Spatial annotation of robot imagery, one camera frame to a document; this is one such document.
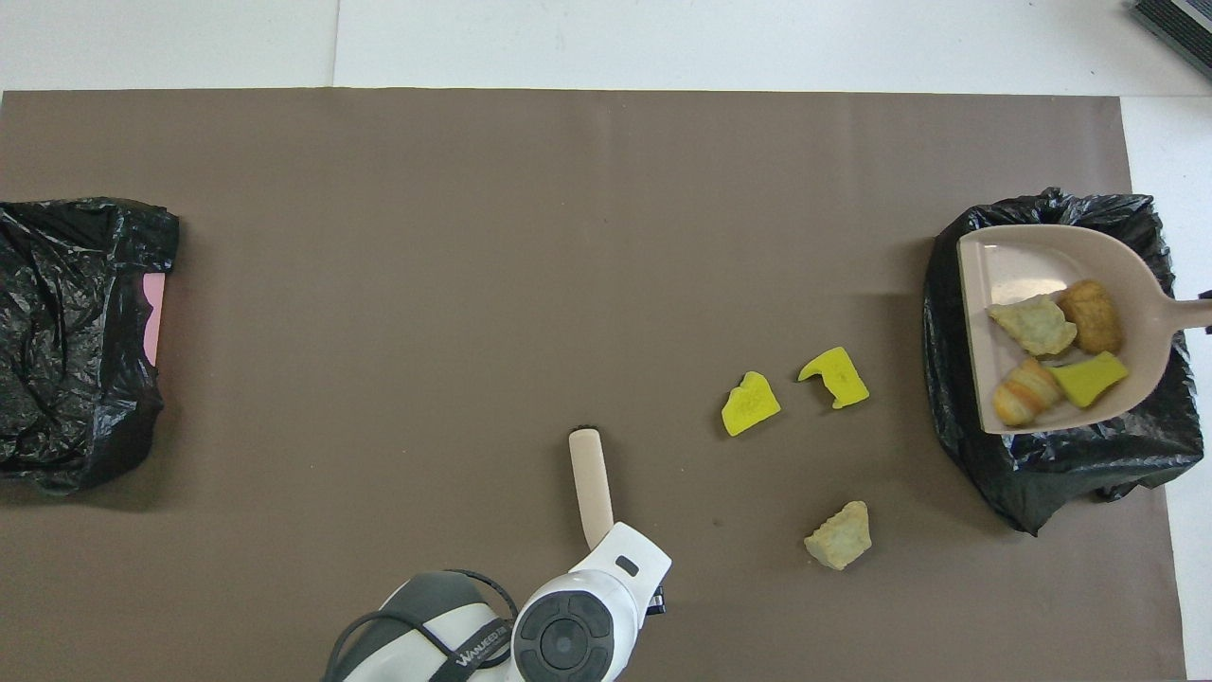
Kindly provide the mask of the pink bin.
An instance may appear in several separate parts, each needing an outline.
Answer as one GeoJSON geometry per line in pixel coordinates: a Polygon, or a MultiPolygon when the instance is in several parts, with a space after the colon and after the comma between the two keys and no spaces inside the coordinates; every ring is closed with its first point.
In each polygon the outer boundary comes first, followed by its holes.
{"type": "Polygon", "coordinates": [[[153,367],[158,363],[158,346],[162,323],[162,306],[166,293],[164,273],[148,273],[142,279],[143,293],[152,311],[148,315],[143,332],[143,353],[153,367]]]}

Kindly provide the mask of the black ribbed device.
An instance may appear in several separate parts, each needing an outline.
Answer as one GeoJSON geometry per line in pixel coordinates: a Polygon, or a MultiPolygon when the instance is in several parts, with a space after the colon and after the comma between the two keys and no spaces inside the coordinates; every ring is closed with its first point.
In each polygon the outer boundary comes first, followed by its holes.
{"type": "Polygon", "coordinates": [[[1130,15],[1212,81],[1212,0],[1131,0],[1130,15]]]}

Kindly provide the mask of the yellow sponge wedge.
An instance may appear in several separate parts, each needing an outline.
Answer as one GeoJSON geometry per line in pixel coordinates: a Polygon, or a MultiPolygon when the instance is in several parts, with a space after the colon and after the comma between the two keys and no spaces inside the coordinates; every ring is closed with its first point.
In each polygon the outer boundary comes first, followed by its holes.
{"type": "Polygon", "coordinates": [[[761,422],[776,415],[782,405],[774,396],[766,376],[758,371],[747,371],[741,383],[727,394],[722,407],[724,432],[730,437],[739,436],[761,422]]]}

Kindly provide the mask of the brown paper mat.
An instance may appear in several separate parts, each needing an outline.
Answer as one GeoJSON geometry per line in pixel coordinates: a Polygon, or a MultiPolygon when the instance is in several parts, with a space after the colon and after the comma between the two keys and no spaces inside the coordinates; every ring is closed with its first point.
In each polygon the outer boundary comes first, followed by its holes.
{"type": "Polygon", "coordinates": [[[1116,99],[8,92],[0,200],[182,220],[152,455],[0,482],[0,682],[318,682],[421,571],[581,560],[567,432],[671,557],[623,682],[1187,674],[1164,491],[1011,531],[941,449],[922,285],[966,208],[1130,191],[1116,99]],[[870,397],[831,409],[814,355],[870,397]],[[778,414],[739,436],[747,371],[778,414]],[[804,539],[865,502],[844,571],[804,539]]]}

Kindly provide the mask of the beige dumpling shaped chunk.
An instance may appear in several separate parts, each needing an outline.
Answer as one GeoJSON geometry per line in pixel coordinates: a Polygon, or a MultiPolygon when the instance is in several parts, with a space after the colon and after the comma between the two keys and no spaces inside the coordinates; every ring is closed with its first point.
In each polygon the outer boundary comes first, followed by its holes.
{"type": "Polygon", "coordinates": [[[987,308],[989,319],[999,323],[1029,355],[1065,353],[1077,340],[1077,323],[1047,294],[987,308]]]}

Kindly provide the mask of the notched yellow sponge piece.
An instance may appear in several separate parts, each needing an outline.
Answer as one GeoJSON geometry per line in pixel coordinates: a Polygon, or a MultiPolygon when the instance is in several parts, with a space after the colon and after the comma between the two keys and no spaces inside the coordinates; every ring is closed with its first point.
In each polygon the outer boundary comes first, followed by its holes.
{"type": "Polygon", "coordinates": [[[797,383],[819,377],[827,392],[831,394],[831,409],[861,405],[870,397],[869,388],[861,377],[845,346],[831,346],[814,355],[799,369],[797,383]]]}

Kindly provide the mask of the black trash bag over pink bin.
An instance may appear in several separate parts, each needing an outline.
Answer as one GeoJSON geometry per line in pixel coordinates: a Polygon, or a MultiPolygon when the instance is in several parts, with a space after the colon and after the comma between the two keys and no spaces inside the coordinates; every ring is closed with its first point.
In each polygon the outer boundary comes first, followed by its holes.
{"type": "Polygon", "coordinates": [[[179,217],[121,197],[0,202],[0,480],[74,495],[139,468],[164,399],[145,277],[179,217]]]}

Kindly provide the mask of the brown bread roll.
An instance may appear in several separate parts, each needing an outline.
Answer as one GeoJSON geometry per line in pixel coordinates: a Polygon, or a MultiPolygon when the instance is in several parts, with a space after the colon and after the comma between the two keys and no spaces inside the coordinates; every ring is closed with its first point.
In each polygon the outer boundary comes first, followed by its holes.
{"type": "Polygon", "coordinates": [[[1109,291],[1096,279],[1084,279],[1054,297],[1068,322],[1075,325],[1075,346],[1082,353],[1121,353],[1124,332],[1109,291]]]}

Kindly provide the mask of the black trash bag bin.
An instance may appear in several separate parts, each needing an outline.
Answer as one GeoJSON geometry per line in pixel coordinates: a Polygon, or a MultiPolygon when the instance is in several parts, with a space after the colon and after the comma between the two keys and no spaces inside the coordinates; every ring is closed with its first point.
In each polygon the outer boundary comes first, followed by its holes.
{"type": "Polygon", "coordinates": [[[983,431],[964,323],[957,242],[1005,225],[1060,224],[1116,239],[1147,267],[1149,283],[1173,296],[1174,276],[1154,200],[1094,197],[1050,188],[1029,197],[973,206],[934,237],[924,281],[924,376],[936,439],[984,502],[1014,531],[1037,534],[1057,509],[1094,493],[1116,500],[1155,488],[1204,460],[1204,432],[1185,336],[1170,332],[1164,376],[1120,415],[1070,430],[999,436],[983,431]]]}

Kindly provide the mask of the beige brush black bristles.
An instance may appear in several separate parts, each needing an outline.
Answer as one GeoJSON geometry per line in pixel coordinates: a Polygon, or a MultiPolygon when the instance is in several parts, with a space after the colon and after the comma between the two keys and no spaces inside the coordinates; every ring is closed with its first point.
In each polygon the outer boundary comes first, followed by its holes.
{"type": "Polygon", "coordinates": [[[579,502],[581,532],[587,548],[598,548],[614,526],[601,432],[591,424],[574,426],[568,435],[573,485],[579,502]]]}

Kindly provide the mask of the striped croissant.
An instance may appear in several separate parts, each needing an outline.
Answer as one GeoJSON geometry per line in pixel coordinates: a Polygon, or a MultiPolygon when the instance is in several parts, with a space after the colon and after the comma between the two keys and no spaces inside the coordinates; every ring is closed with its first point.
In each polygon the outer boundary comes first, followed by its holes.
{"type": "Polygon", "coordinates": [[[1007,426],[1025,426],[1052,409],[1060,397],[1063,389],[1052,372],[1037,359],[1029,357],[1010,371],[994,389],[991,407],[1007,426]]]}

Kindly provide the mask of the beige plastic dustpan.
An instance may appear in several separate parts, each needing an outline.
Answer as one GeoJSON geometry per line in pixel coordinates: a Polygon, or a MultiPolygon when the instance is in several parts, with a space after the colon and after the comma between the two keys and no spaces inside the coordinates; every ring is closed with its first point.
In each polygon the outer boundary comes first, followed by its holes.
{"type": "Polygon", "coordinates": [[[957,239],[956,251],[974,405],[984,432],[1069,430],[1122,415],[1159,386],[1178,332],[1212,328],[1212,299],[1166,294],[1133,250],[1098,230],[1063,224],[988,227],[957,239]],[[988,306],[1051,296],[1084,279],[1103,283],[1117,308],[1126,336],[1117,359],[1130,376],[1090,407],[1060,399],[1030,424],[1004,424],[994,413],[994,389],[1027,354],[989,319],[988,306]]]}

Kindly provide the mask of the flared yellow sponge piece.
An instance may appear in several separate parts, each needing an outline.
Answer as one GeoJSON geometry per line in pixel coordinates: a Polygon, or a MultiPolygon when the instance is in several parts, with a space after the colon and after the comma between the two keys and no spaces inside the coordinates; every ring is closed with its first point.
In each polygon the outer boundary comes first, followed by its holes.
{"type": "Polygon", "coordinates": [[[1086,361],[1068,366],[1044,368],[1060,386],[1067,401],[1081,409],[1094,406],[1111,386],[1116,386],[1130,376],[1130,368],[1113,353],[1099,353],[1086,361]]]}

